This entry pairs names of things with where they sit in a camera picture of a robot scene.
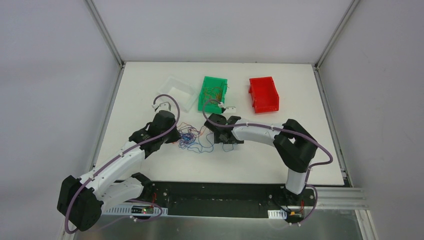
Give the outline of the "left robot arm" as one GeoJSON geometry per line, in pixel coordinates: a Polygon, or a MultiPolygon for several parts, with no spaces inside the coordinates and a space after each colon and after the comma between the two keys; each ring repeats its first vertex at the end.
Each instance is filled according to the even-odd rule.
{"type": "Polygon", "coordinates": [[[80,177],[70,175],[63,180],[57,210],[65,217],[66,233],[89,230],[105,211],[123,202],[138,199],[152,204],[155,201],[153,182],[144,174],[133,172],[122,182],[115,181],[140,167],[163,144],[178,141],[179,118],[169,110],[158,110],[152,121],[129,136],[114,157],[80,177]]]}

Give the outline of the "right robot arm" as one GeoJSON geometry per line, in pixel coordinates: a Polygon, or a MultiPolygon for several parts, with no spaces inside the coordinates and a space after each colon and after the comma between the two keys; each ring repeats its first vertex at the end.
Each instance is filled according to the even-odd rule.
{"type": "Polygon", "coordinates": [[[265,124],[248,121],[240,116],[226,118],[212,113],[204,125],[214,133],[214,140],[223,144],[243,144],[244,141],[274,147],[288,168],[284,200],[296,205],[304,198],[307,170],[316,155],[315,139],[294,119],[285,123],[265,124]]]}

